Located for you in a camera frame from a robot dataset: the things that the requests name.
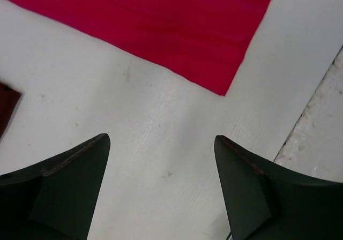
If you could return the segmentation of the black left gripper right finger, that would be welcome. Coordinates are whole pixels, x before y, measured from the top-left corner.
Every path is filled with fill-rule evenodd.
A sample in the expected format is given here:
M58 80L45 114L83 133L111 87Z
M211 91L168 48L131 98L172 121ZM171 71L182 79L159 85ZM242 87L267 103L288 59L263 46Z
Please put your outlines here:
M342 239L342 184L284 168L225 136L214 153L229 239Z

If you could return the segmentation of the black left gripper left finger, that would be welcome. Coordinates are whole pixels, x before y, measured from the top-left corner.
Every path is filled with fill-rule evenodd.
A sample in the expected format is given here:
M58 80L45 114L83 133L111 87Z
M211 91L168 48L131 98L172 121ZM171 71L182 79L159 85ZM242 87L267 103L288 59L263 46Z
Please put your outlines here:
M110 151L99 134L1 176L1 239L87 239Z

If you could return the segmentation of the crimson red t-shirt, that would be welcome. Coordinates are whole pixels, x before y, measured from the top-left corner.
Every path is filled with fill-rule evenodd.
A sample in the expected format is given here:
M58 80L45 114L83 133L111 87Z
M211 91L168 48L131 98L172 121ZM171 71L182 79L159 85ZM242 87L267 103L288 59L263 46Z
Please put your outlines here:
M271 0L8 0L225 95Z

